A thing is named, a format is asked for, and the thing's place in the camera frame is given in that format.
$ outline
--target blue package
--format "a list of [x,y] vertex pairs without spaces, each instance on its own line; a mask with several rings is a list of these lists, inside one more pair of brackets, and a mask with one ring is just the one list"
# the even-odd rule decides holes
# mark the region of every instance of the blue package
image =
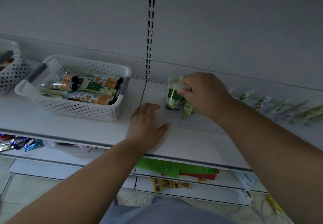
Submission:
[[25,152],[28,152],[34,148],[42,147],[43,145],[43,140],[41,139],[30,140],[25,144]]

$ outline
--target floor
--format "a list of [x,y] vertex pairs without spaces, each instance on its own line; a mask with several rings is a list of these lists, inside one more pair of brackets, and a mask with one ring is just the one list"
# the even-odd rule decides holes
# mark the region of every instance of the floor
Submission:
[[[23,207],[27,206],[60,181],[36,178],[22,175],[10,175],[7,169],[13,159],[0,157],[0,193],[1,214],[0,224],[5,223]],[[119,204],[129,206],[149,205],[156,194],[134,190],[121,189],[117,195]],[[253,195],[254,207],[235,206],[195,199],[182,198],[198,208],[211,210],[241,224],[292,224],[293,222],[282,214],[277,214],[265,199],[264,194]]]

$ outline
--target right hand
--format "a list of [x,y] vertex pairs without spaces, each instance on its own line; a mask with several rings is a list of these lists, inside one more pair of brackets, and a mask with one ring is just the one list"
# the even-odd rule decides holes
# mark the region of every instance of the right hand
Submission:
[[234,98],[224,84],[212,73],[196,72],[180,80],[191,86],[192,91],[179,89],[177,93],[205,116],[218,116]]

